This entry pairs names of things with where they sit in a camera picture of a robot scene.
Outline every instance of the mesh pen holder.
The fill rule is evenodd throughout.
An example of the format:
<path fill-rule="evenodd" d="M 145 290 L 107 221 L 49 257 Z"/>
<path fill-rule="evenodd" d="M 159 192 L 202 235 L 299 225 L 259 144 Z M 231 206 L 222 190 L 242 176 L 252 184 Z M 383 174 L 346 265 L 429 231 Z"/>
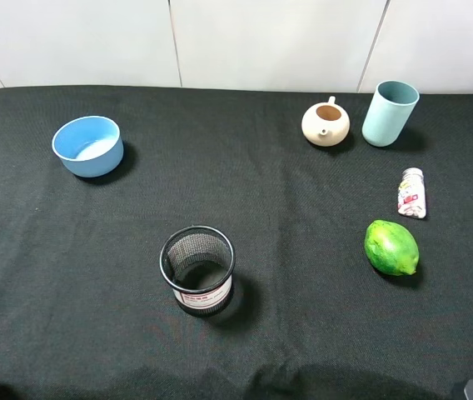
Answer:
<path fill-rule="evenodd" d="M 187 227 L 171 235 L 160 267 L 179 307 L 195 317 L 219 313 L 231 301 L 235 251 L 213 227 Z"/>

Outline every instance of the blue bowl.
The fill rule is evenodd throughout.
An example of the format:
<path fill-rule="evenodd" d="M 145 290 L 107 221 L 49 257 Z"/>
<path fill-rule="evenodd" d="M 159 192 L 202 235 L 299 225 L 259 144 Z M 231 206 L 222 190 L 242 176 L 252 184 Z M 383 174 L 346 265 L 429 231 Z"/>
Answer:
<path fill-rule="evenodd" d="M 111 172 L 123 158 L 120 128 L 106 117 L 82 117 L 55 133 L 52 149 L 70 172 L 84 178 Z"/>

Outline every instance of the black tablecloth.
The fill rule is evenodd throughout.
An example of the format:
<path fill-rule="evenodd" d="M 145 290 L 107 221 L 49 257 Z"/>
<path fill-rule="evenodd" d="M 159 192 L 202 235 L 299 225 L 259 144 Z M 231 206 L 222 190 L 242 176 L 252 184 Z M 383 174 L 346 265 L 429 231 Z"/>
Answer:
<path fill-rule="evenodd" d="M 0 398 L 446 398 L 473 378 L 473 96 L 423 95 L 391 147 L 361 136 L 371 96 L 337 94 L 351 132 L 312 146 L 329 94 L 133 87 L 0 90 Z M 111 174 L 51 149 L 64 123 L 114 119 Z M 421 168 L 425 220 L 400 216 Z M 366 227 L 408 227 L 421 263 L 386 278 Z M 236 249 L 236 293 L 186 315 L 162 280 L 192 224 Z"/>

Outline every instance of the light blue cup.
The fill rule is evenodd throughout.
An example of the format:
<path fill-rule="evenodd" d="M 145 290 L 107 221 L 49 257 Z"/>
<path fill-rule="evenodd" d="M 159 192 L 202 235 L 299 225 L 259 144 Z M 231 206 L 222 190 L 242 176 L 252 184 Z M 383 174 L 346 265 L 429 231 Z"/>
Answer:
<path fill-rule="evenodd" d="M 400 136 L 419 99 L 418 91 L 404 82 L 379 83 L 362 125 L 364 139 L 378 147 L 392 144 Z"/>
<path fill-rule="evenodd" d="M 123 158 L 120 128 L 107 117 L 82 117 L 55 133 L 52 149 L 66 168 L 84 178 L 111 172 Z"/>

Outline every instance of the white wall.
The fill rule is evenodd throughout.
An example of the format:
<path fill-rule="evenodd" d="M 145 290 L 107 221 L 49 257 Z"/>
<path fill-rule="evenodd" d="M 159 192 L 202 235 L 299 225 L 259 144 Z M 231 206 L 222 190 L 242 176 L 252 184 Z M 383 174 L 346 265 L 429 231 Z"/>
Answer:
<path fill-rule="evenodd" d="M 384 79 L 473 93 L 473 0 L 0 0 L 0 87 L 371 92 Z"/>

